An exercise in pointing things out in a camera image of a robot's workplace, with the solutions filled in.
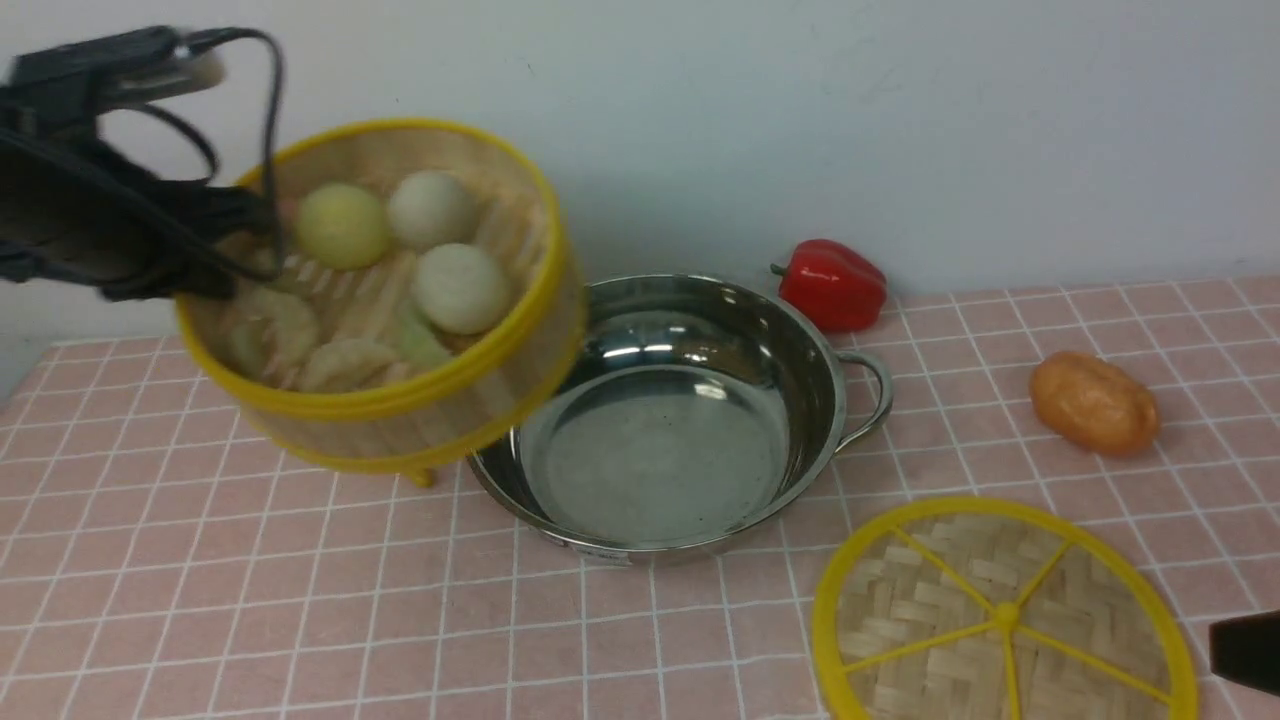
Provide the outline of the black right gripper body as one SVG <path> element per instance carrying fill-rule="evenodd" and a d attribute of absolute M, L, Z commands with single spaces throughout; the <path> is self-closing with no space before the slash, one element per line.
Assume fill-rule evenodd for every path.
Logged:
<path fill-rule="evenodd" d="M 1210 625 L 1210 671 L 1228 682 L 1279 697 L 1280 612 L 1229 618 Z"/>

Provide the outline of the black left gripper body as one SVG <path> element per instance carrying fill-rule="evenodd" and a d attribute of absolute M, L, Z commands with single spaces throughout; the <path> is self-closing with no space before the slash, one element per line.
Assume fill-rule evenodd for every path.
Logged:
<path fill-rule="evenodd" d="M 229 299 L 238 281 L 274 282 L 274 263 L 220 249 L 236 233 L 276 233 L 273 177 L 261 193 L 164 178 L 101 137 L 97 100 L 88 78 L 3 87 L 3 278 L 110 302 Z"/>

